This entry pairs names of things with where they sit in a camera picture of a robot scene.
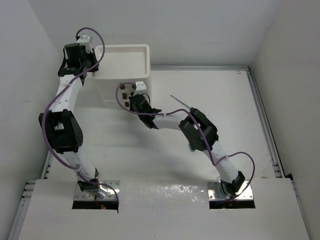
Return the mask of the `white three-drawer cabinet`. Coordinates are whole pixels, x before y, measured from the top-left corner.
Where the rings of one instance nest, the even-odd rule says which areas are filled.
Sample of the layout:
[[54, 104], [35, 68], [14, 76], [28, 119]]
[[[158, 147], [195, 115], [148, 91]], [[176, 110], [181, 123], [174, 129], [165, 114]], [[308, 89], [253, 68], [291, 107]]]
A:
[[150, 47], [147, 44], [98, 45], [95, 48], [99, 70], [92, 74], [93, 82], [106, 108], [119, 109], [116, 95], [125, 107], [136, 90], [135, 82], [143, 81], [146, 91], [138, 91], [147, 100], [152, 99]]

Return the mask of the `long green-handled screwdriver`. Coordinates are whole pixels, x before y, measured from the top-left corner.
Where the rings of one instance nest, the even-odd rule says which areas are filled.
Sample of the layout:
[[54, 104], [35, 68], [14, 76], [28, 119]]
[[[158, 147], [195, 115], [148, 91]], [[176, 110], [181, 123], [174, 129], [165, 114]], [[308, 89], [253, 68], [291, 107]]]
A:
[[194, 107], [191, 107], [189, 105], [187, 105], [185, 102], [181, 101], [180, 99], [178, 99], [177, 97], [175, 97], [174, 95], [170, 95], [174, 100], [176, 100], [178, 103], [180, 103], [182, 106], [184, 106], [189, 112], [195, 111], [196, 109]]

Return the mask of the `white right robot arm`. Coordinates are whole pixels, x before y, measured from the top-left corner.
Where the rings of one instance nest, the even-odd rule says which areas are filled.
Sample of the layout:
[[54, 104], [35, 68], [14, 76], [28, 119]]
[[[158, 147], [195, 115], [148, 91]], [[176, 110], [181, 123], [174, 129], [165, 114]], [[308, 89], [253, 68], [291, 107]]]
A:
[[234, 166], [219, 142], [217, 127], [197, 108], [178, 109], [174, 113], [164, 113], [152, 108], [142, 94], [129, 99], [129, 110], [150, 129], [170, 129], [183, 133], [191, 150], [203, 152], [220, 175], [223, 193], [236, 197], [245, 182], [244, 174]]

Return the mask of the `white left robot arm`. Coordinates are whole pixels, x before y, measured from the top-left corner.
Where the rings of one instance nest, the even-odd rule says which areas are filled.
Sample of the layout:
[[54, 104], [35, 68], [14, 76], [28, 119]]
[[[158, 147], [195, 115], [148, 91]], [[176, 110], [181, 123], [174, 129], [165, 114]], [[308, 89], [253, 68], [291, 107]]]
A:
[[85, 83], [86, 70], [98, 70], [94, 51], [86, 49], [85, 43], [70, 43], [63, 48], [63, 61], [58, 70], [59, 86], [47, 113], [39, 115], [52, 154], [72, 169], [77, 176], [80, 190], [97, 198], [99, 172], [83, 152], [83, 131], [74, 116], [76, 99]]

